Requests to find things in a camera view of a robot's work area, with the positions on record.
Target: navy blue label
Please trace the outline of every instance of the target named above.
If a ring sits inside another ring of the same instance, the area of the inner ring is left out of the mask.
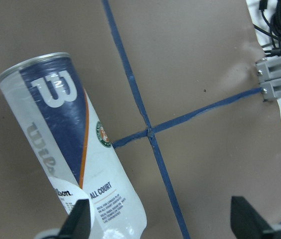
[[[79,183],[87,109],[85,92],[71,59],[39,62],[20,74]]]

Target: wilson logo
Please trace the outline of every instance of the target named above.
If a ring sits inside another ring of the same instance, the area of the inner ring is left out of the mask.
[[[47,170],[50,172],[50,174],[54,174],[54,166],[56,164],[56,161],[54,157],[49,153],[49,151],[46,148],[46,144],[44,139],[42,138],[41,133],[37,129],[35,123],[33,122],[32,125],[30,125],[27,129],[27,135],[30,138],[30,141],[32,142],[34,148],[34,151],[38,150],[39,159],[43,164],[47,167]]]
[[[44,102],[52,107],[57,108],[64,104],[65,101],[71,102],[77,98],[77,90],[72,77],[67,71],[60,71],[52,75],[45,76],[31,82],[32,87],[37,87],[43,97]],[[51,82],[57,98],[53,98],[46,82]]]
[[[58,196],[73,196],[69,191],[59,191],[57,188],[55,189]]]

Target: gray surface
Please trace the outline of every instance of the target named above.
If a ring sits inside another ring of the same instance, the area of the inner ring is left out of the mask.
[[[153,125],[258,85],[254,62],[263,52],[244,1],[110,3]],[[111,140],[144,129],[99,1],[0,3],[0,73],[56,51],[72,55]],[[157,139],[192,238],[234,238],[232,195],[269,223],[281,221],[275,102],[243,99]],[[147,213],[142,239],[181,238],[148,141],[117,153]],[[0,239],[31,238],[65,217],[0,92]]]

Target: wilson tennis ball can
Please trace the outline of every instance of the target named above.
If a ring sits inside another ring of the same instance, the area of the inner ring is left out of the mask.
[[[12,66],[0,74],[0,89],[66,212],[78,199],[90,200],[89,238],[139,239],[144,208],[69,54]]]

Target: orange stripe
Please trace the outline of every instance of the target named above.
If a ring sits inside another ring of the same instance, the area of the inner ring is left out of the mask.
[[[87,142],[89,137],[89,104],[87,102],[86,91],[84,91],[84,94],[85,94],[85,105],[86,105],[86,121],[85,121],[85,138],[83,144],[83,154],[82,154],[81,173],[80,173],[80,188],[82,189],[83,189],[85,161],[86,161],[86,154],[87,154]]]

